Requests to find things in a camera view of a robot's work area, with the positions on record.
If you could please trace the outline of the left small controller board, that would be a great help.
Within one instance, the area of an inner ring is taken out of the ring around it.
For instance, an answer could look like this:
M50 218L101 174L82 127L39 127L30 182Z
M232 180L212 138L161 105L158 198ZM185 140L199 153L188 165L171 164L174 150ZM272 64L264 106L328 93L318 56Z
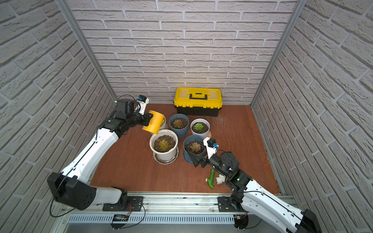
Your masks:
M115 214L112 218L111 227L113 230L118 230L120 228L123 228L126 223L128 222L130 216L124 215L124 214Z

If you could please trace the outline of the reddish succulent back blue pot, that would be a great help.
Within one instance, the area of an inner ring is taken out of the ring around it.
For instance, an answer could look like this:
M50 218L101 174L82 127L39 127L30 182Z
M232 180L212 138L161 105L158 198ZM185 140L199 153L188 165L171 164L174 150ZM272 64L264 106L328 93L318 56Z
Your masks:
M187 124L188 122L184 118L178 117L172 122L172 127L175 129L183 129Z

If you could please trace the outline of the cream faceted pot clay soil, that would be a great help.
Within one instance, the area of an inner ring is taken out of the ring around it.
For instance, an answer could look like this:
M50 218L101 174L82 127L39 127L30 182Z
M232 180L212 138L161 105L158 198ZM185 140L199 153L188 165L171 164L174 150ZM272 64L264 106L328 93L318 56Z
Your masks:
M164 119L163 119L163 121L162 121L162 124L161 124L159 130L164 130L164 129L168 129L168 125L167 125L166 117L164 117Z

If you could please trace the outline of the white pipe elbow fitting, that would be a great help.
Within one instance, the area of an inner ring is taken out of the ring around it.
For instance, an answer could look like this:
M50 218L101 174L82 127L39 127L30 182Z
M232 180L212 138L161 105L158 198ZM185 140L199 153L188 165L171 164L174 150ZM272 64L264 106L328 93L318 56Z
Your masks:
M225 180L226 180L226 177L223 176L223 175L218 175L216 178L215 178L215 181L216 181L216 184L217 185L220 185L220 184L223 184L225 183Z

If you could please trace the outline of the white saucer large pot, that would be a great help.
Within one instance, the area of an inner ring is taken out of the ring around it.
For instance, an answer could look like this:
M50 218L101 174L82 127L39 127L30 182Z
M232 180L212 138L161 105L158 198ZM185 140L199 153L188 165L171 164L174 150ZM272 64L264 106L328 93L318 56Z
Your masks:
M162 159L158 158L158 156L156 154L153 154L153 157L154 157L155 161L158 162L159 164L167 165L167 164L171 164L172 162L174 162L177 159L178 155L175 155L170 160L162 160Z

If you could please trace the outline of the pink-green succulent front blue pot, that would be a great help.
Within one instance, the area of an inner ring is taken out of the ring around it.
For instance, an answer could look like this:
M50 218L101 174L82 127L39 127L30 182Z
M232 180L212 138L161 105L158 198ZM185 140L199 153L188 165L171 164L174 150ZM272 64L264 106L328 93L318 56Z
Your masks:
M202 145L198 141L192 142L189 148L194 154L199 154L202 152Z

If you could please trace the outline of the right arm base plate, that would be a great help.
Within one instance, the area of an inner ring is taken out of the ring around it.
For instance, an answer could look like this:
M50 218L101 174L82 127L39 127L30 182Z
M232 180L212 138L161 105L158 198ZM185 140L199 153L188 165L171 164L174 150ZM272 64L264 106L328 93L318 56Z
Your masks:
M245 212L241 204L231 197L217 197L219 212Z

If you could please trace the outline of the blue-grey plant pot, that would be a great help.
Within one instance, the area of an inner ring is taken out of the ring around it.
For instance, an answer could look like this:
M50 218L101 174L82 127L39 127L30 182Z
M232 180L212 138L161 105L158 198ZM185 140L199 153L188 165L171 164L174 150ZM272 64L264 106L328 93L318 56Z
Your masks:
M196 155L197 158L202 158L207 155L206 148L203 144L203 138L197 135L191 135L187 137L183 142L183 148L183 157L189 164L193 164L190 153Z
M174 114L169 120L169 125L177 137L184 137L188 132L189 119L184 114Z

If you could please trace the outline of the yellow black toolbox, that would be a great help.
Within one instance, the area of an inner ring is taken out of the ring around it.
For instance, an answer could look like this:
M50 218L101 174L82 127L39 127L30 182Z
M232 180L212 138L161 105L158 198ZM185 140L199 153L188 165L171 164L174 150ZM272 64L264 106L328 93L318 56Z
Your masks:
M174 106L179 114L217 117L222 109L222 93L216 88L179 87Z

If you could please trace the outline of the large white round pot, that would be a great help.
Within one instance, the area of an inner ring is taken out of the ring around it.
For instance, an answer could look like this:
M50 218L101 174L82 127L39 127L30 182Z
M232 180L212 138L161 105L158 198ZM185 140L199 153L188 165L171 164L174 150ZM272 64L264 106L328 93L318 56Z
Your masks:
M170 164L178 157L178 137L171 130L160 130L149 141L153 157L159 164Z

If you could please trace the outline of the yellow-green succulent large pot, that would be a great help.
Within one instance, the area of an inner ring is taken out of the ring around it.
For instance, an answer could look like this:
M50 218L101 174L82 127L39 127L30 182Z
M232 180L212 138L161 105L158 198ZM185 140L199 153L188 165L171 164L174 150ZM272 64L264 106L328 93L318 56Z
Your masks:
M158 152L167 152L170 150L170 145L168 140L162 139L154 143L154 149Z

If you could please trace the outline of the aluminium front rail frame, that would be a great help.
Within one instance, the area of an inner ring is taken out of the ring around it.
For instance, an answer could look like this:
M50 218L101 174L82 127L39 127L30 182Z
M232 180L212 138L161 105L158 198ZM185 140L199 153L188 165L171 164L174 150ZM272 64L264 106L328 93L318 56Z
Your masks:
M65 208L64 214L56 220L51 232L63 233L67 230L68 224L105 224L111 227L110 224L115 214L130 216L126 225L119 230L130 229L140 224L227 224L234 226L234 215L249 217L249 224L245 230L252 230L259 225L251 221L256 215L249 212L219 212L217 197L229 197L228 194L129 192L128 196L144 197L140 212L132 212L131 208L129 212L107 212L103 211L103 204L90 206L83 211L71 211ZM292 197L277 197L292 206Z

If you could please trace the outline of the green succulent small white pot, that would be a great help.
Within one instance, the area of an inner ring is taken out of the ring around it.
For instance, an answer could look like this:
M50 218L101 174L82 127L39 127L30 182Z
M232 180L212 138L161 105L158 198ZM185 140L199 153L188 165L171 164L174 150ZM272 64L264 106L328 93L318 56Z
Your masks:
M204 129L204 124L202 122L197 122L193 125L193 129L195 132L202 132Z

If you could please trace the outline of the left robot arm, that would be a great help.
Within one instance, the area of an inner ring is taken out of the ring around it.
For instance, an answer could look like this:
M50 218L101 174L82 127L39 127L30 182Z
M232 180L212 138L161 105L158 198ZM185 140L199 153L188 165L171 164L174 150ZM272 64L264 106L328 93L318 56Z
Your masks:
M131 127L149 126L153 115L147 113L149 99L140 95L136 100L118 100L116 109L98 126L93 139L60 173L53 172L47 183L53 201L78 210L91 205L126 206L125 190L89 185L90 175L105 153Z

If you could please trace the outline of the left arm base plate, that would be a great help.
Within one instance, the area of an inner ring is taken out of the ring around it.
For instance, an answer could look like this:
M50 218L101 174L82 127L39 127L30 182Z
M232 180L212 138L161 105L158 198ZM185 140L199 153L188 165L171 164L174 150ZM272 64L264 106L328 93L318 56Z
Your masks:
M140 212L142 210L143 196L125 196L121 198L116 204L104 204L103 211L107 212L119 212L119 211L130 211Z

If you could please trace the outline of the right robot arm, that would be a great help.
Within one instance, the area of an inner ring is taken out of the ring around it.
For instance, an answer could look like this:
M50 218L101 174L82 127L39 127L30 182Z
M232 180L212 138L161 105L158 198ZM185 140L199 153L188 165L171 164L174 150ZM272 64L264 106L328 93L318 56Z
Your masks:
M210 165L225 177L226 185L232 190L228 203L235 211L249 212L263 219L282 233L321 233L316 214L311 210L302 211L270 193L251 176L239 168L239 162L232 152L208 158L188 154L195 167Z

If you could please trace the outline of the small white ribbed pot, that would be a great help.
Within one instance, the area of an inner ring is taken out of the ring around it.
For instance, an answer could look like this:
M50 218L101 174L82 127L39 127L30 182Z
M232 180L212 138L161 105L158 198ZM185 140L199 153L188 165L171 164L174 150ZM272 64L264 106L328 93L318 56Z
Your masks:
M197 118L191 123L191 131L193 135L202 137L211 137L210 124L206 119Z

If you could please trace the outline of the yellow watering can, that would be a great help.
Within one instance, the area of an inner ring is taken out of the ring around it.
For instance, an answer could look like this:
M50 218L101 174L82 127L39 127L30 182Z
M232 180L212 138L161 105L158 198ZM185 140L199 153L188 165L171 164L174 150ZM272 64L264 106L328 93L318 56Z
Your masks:
M164 122L165 116L159 112L150 110L149 114L152 115L148 126L143 126L142 129L145 131L148 131L152 134L158 134L160 127L162 126Z

